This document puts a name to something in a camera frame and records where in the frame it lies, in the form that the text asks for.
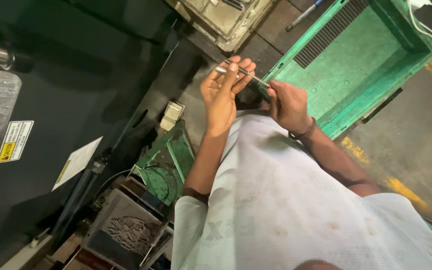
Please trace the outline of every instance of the hand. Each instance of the hand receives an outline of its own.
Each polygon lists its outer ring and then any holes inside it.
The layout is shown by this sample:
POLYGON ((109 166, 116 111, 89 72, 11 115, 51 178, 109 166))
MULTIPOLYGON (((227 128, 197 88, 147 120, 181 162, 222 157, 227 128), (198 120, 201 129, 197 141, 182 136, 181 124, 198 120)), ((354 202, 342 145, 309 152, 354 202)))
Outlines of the hand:
POLYGON ((295 136, 306 133, 313 124, 308 115, 306 91, 275 80, 269 84, 272 87, 267 90, 271 98, 271 117, 295 136))
POLYGON ((243 73, 238 75, 238 65, 254 74, 256 64, 246 58, 236 55, 228 58, 231 65, 220 63, 226 68, 226 74, 216 72, 214 69, 200 85, 201 95, 206 108, 207 128, 206 134, 216 137, 228 131, 236 118, 236 103, 234 98, 251 81, 251 76, 243 73))

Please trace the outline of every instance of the forearm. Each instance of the forearm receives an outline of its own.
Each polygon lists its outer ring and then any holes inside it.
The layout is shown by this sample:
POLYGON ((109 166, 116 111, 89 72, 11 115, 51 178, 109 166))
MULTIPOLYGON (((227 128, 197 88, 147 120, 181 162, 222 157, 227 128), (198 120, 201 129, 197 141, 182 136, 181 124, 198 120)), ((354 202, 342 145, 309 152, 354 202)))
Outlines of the forearm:
POLYGON ((381 190, 369 174, 337 146, 321 129, 315 128, 300 142, 309 150, 321 169, 361 197, 381 190))
POLYGON ((204 136, 199 153, 184 182, 183 196, 192 196, 207 204, 228 133, 229 131, 216 137, 204 136))

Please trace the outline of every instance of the right hand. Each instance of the right hand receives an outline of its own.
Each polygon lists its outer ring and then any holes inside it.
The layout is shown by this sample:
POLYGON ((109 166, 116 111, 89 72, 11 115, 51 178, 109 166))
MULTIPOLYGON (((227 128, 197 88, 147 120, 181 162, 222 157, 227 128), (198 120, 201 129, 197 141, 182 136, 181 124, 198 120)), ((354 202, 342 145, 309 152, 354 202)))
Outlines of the right hand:
POLYGON ((304 89, 290 83, 269 81, 267 93, 271 98, 271 117, 281 127, 297 136, 306 133, 313 124, 308 115, 308 95, 304 89))

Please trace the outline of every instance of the yellow caution sign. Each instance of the yellow caution sign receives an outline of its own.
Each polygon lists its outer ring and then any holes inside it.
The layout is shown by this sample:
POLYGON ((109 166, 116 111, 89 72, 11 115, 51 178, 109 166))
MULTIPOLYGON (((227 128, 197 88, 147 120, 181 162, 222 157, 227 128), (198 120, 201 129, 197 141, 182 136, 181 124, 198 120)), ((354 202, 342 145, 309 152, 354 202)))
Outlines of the yellow caution sign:
POLYGON ((0 163, 17 161, 33 127, 34 121, 11 121, 0 149, 0 163))
POLYGON ((11 158, 11 154, 15 150, 15 143, 5 143, 1 149, 0 154, 0 163, 9 161, 11 158))

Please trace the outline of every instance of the label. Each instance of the label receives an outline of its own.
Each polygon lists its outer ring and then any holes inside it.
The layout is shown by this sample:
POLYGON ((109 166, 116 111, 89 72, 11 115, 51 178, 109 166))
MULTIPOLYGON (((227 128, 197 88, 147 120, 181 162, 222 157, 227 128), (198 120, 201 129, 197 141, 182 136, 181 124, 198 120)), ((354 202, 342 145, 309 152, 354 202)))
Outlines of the label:
POLYGON ((0 163, 17 161, 21 157, 33 124, 34 121, 9 122, 1 145, 0 163))
POLYGON ((71 177, 77 175, 80 171, 86 168, 102 138, 103 137, 101 136, 95 139, 69 155, 69 158, 66 163, 64 163, 63 169, 56 179, 52 190, 57 189, 66 181, 70 180, 71 177))

